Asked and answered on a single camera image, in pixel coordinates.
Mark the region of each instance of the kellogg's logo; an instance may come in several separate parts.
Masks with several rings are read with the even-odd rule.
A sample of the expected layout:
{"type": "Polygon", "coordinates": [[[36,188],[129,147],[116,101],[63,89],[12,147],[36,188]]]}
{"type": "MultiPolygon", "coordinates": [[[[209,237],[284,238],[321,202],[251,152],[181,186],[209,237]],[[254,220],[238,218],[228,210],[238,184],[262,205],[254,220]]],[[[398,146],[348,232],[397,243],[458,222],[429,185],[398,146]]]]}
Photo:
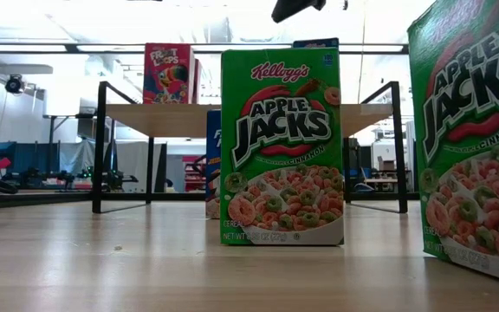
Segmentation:
{"type": "Polygon", "coordinates": [[[251,79],[261,81],[265,78],[281,78],[282,82],[296,82],[309,75],[309,67],[302,64],[299,68],[285,68],[284,62],[271,64],[265,62],[251,69],[251,79]]]}

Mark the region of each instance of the black metal table leg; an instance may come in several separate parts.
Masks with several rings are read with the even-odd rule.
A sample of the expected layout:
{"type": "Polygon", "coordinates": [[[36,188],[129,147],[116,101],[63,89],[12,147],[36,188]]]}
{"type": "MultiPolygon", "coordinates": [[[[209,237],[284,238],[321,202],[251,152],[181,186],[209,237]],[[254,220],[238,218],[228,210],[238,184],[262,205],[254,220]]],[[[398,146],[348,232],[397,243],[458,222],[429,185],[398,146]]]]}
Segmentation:
{"type": "Polygon", "coordinates": [[[399,213],[407,213],[407,183],[405,176],[404,160],[404,135],[402,133],[402,113],[399,99],[399,83],[393,81],[392,88],[392,109],[394,120],[394,140],[396,144],[396,175],[398,177],[398,202],[399,213]]]}
{"type": "Polygon", "coordinates": [[[53,132],[55,127],[55,119],[57,116],[51,116],[49,122],[49,144],[48,144],[48,158],[45,163],[45,174],[49,175],[51,173],[51,160],[53,158],[53,132]]]}
{"type": "Polygon", "coordinates": [[[352,177],[350,168],[350,139],[344,138],[342,144],[342,162],[344,166],[344,199],[346,204],[352,203],[352,177]]]}
{"type": "Polygon", "coordinates": [[[111,170],[114,169],[114,130],[116,128],[116,121],[115,120],[111,120],[111,129],[109,130],[109,151],[111,151],[111,155],[109,155],[111,157],[110,161],[109,161],[109,168],[111,170]]]}
{"type": "Polygon", "coordinates": [[[92,185],[92,212],[101,213],[101,183],[103,183],[103,144],[105,140],[105,116],[107,82],[100,82],[95,121],[94,183],[92,185]]]}
{"type": "Polygon", "coordinates": [[[152,203],[153,191],[153,150],[155,143],[153,137],[147,141],[147,174],[146,174],[146,204],[152,203]]]}

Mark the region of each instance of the apple jacks cereal box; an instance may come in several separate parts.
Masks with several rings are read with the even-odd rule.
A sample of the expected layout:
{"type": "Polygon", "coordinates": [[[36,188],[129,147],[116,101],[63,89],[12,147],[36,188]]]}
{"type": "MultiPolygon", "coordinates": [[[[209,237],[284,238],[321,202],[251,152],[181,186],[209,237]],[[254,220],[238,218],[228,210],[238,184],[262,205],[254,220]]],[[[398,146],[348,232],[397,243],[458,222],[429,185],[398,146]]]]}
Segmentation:
{"type": "Polygon", "coordinates": [[[222,57],[222,243],[341,244],[338,49],[222,57]]]}
{"type": "Polygon", "coordinates": [[[424,251],[499,277],[499,0],[409,29],[424,251]]]}

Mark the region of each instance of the wooden table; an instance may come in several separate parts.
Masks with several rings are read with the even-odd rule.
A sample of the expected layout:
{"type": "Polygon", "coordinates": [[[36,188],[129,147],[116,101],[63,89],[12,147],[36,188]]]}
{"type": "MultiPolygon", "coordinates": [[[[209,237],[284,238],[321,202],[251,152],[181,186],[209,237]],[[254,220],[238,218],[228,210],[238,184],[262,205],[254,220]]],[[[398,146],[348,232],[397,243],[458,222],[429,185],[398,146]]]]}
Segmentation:
{"type": "Polygon", "coordinates": [[[499,280],[424,254],[410,208],[347,207],[342,247],[223,246],[203,202],[0,209],[0,312],[499,311],[499,280]]]}
{"type": "MultiPolygon", "coordinates": [[[[107,116],[149,137],[204,138],[207,133],[207,112],[220,105],[107,104],[107,116]]],[[[342,104],[340,116],[345,137],[392,115],[386,104],[342,104]]]]}

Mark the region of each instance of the cereal box image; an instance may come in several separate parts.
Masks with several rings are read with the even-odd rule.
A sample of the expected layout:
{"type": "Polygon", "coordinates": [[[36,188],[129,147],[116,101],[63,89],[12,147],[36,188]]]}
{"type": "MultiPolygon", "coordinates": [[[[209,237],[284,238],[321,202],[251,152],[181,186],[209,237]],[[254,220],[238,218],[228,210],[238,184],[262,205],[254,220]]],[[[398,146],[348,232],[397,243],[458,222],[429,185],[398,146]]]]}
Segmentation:
{"type": "Polygon", "coordinates": [[[207,112],[205,216],[219,218],[221,177],[221,111],[207,112]]]}
{"type": "Polygon", "coordinates": [[[298,40],[292,43],[292,48],[338,48],[338,38],[298,40]]]}
{"type": "Polygon", "coordinates": [[[338,49],[226,51],[222,64],[221,242],[342,244],[338,49]]]}
{"type": "Polygon", "coordinates": [[[190,104],[194,68],[189,44],[146,43],[144,104],[190,104]]]}
{"type": "Polygon", "coordinates": [[[499,1],[438,0],[409,39],[424,251],[499,277],[499,1]]]}

